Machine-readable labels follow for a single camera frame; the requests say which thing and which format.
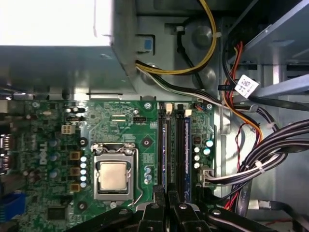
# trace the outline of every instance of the wire bundle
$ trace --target wire bundle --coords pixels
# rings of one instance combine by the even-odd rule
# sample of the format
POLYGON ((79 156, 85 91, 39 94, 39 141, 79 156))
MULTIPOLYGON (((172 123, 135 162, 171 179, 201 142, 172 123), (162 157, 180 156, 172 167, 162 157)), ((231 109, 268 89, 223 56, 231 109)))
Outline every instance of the wire bundle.
POLYGON ((281 164, 287 158, 287 153, 309 149, 309 139, 291 139, 306 133, 309 133, 309 120, 283 127, 258 144, 242 162, 236 174, 223 177, 208 174, 206 179, 217 185, 233 185, 231 193, 225 198, 234 195, 253 178, 281 164))
POLYGON ((212 57, 213 52, 216 48, 217 28, 216 28, 216 24, 215 24, 214 18, 212 16, 211 10, 210 10, 209 6, 207 5, 207 3, 204 0, 199 0, 199 2, 200 2, 201 6, 205 10, 205 12, 206 12, 206 14, 209 18, 209 21, 210 21, 210 24, 211 24, 211 30, 212 30, 211 46, 210 46, 209 51, 205 55, 205 57, 202 59, 202 61, 192 68, 187 68, 187 69, 183 69, 183 70, 161 70, 161 69, 149 66, 149 65, 137 60, 136 66, 138 68, 140 68, 140 69, 142 69, 142 70, 144 70, 148 73, 155 73, 155 74, 189 75, 189 74, 193 74, 194 72, 198 72, 198 71, 202 70, 207 65, 208 61, 212 57))

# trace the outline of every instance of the cable tie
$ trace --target cable tie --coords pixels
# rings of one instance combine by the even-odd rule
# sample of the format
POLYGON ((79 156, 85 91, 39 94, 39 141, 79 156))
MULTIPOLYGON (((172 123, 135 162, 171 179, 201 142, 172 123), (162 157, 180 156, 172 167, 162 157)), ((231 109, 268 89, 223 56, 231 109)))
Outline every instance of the cable tie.
POLYGON ((177 26, 176 27, 176 31, 179 32, 179 31, 184 31, 184 27, 183 26, 177 26))
POLYGON ((213 38, 220 38, 222 36, 222 33, 221 32, 216 32, 216 33, 214 33, 214 34, 212 34, 212 37, 213 38))
POLYGON ((250 106, 249 113, 256 113, 258 109, 259 109, 259 106, 254 104, 250 106))
POLYGON ((261 161, 256 160, 256 161, 255 161, 255 165, 256 165, 256 167, 260 170, 260 172, 261 172, 262 174, 265 172, 264 169, 262 168, 262 163, 261 163, 261 161))
POLYGON ((267 128, 267 129, 271 129, 271 128, 274 127, 275 124, 276 124, 276 122, 267 123, 267 124, 266 124, 266 128, 267 128))

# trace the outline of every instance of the blue ram module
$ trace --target blue ram module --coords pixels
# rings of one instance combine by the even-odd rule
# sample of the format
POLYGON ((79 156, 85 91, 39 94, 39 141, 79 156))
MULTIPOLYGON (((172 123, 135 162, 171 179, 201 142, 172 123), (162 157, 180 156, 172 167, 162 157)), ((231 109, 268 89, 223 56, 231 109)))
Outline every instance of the blue ram module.
POLYGON ((184 202, 191 202, 191 118, 184 119, 184 164, 185 164, 185 179, 184 179, 184 202))

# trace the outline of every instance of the white connector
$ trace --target white connector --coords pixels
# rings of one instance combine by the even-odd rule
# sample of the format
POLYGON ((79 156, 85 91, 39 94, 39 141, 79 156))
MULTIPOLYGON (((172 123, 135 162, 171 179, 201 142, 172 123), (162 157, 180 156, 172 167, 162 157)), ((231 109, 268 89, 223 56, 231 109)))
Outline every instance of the white connector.
POLYGON ((173 104, 167 103, 165 107, 166 107, 166 113, 167 113, 168 115, 171 115, 172 112, 173 112, 173 104))
POLYGON ((190 117, 192 115, 192 110, 185 110, 184 117, 190 117))
POLYGON ((75 134, 76 126, 75 125, 62 125, 61 134, 75 134))

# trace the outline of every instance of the sticker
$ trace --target sticker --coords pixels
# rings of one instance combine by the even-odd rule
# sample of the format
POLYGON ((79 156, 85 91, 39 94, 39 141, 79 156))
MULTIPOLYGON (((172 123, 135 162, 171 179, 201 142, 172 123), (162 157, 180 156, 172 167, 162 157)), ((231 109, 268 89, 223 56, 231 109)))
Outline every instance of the sticker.
POLYGON ((246 75, 242 75, 235 86, 235 91, 237 91, 241 96, 248 98, 258 86, 259 83, 255 82, 246 75))

